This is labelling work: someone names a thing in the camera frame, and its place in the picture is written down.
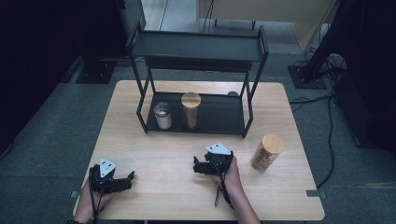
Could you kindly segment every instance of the metal lid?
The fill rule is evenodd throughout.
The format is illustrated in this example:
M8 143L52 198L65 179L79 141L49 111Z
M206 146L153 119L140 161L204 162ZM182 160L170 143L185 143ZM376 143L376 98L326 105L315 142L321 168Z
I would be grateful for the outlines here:
M158 117L165 117L171 112L171 107L166 102L159 102L154 106L154 113Z

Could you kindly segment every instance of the shelf top tier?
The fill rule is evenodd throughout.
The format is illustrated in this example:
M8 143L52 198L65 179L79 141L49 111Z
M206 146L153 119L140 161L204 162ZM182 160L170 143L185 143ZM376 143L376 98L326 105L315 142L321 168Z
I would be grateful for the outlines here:
M132 52L138 57L261 62L268 47L261 26L257 35L141 31Z

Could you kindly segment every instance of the person's left hand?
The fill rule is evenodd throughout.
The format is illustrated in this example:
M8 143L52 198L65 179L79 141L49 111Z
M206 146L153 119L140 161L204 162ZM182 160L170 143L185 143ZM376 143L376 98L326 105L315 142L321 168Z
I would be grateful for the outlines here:
M104 206L108 205L113 198L114 193L104 194L101 198L101 195L97 192L93 192L93 199L95 201L95 207L100 211ZM87 223L92 219L93 210L92 210L92 201L90 194L90 186L89 181L85 181L84 186L81 189L81 193L79 195L79 201L77 210L75 213L74 220L80 223Z

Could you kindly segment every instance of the light wood tabletop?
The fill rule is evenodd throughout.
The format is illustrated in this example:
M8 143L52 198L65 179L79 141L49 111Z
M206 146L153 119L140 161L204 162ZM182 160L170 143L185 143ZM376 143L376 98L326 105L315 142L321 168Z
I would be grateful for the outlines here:
M155 86L157 91L227 94L239 92L242 83L156 81ZM150 95L149 92L143 105L144 118L149 111ZM205 161L205 147L217 142L232 150L237 158L245 192L260 220L324 218L320 198L306 194L316 186L281 84L258 84L252 101L254 120L246 138L227 134L145 133L136 115L139 100L135 81L117 84L92 153L89 167L100 158L113 161L117 164L114 178L125 178L135 171L132 188L117 193L100 219L236 220L222 195L215 207L217 189L212 179L192 169L193 156ZM280 136L285 147L261 173L251 167L250 159L269 133Z

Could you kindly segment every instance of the shelf bottom tier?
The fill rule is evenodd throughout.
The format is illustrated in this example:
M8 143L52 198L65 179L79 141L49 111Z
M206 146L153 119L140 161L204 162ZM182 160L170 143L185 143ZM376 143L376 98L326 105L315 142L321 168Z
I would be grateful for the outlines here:
M183 105L181 103L183 94L178 92L156 92L154 94L146 124L148 131L241 135L244 133L245 122L241 97L200 93L200 127L196 131L189 131L183 124ZM166 102L171 106L172 126L168 130L160 129L153 112L154 106L159 102Z

